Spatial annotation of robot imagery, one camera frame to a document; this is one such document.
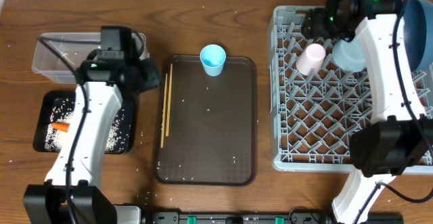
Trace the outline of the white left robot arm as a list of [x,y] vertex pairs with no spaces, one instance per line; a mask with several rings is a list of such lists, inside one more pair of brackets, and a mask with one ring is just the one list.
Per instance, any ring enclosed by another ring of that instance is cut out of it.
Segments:
[[145,223],[136,205],[115,205],[101,192],[103,159],[110,128],[124,98],[155,89],[161,76],[144,56],[140,34],[123,26],[102,26],[94,49],[73,68],[41,35],[38,42],[71,71],[77,88],[67,140],[43,184],[27,186],[23,197],[31,223]]

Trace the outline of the pink cup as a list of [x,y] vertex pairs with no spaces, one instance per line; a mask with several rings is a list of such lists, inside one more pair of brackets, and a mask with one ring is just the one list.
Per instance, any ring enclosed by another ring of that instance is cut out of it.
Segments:
[[312,71],[319,72],[325,57],[325,48],[318,43],[312,43],[304,49],[297,59],[296,69],[305,76],[308,76]]

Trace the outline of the orange carrot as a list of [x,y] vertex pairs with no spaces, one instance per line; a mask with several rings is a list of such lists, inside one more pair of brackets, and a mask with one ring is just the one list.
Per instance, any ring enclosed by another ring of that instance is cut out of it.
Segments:
[[61,123],[61,122],[53,122],[51,123],[51,126],[58,131],[68,132],[69,124]]

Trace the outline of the dark blue plate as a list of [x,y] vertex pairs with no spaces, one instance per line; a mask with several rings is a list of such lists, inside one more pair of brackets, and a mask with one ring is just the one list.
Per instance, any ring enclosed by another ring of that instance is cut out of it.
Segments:
[[409,0],[403,15],[404,41],[412,72],[432,63],[432,2]]

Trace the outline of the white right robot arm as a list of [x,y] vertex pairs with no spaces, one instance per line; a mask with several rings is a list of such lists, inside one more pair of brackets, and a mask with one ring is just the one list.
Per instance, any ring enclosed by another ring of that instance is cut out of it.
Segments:
[[334,223],[364,223],[383,189],[432,151],[432,120],[412,79],[404,42],[408,0],[326,0],[310,9],[302,34],[357,41],[366,62],[371,124],[350,138],[354,166],[332,201]]

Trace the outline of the light blue small bowl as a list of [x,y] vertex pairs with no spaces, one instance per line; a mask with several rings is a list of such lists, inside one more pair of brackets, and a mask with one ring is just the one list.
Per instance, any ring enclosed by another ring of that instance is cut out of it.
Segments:
[[366,68],[363,50],[356,38],[347,42],[339,40],[332,49],[336,65],[349,72],[360,72]]

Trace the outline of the white rice pile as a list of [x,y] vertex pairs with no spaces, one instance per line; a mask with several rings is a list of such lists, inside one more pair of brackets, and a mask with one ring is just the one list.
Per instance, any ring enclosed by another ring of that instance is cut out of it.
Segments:
[[[51,123],[61,122],[70,124],[73,110],[74,102],[71,99],[61,98],[55,101],[49,115],[49,123],[45,127],[42,137],[41,145],[43,152],[59,152],[62,149],[63,143],[67,140],[67,133],[55,130],[51,126]],[[129,150],[133,114],[133,102],[124,102],[115,116],[109,131],[106,144],[107,154],[122,154]]]

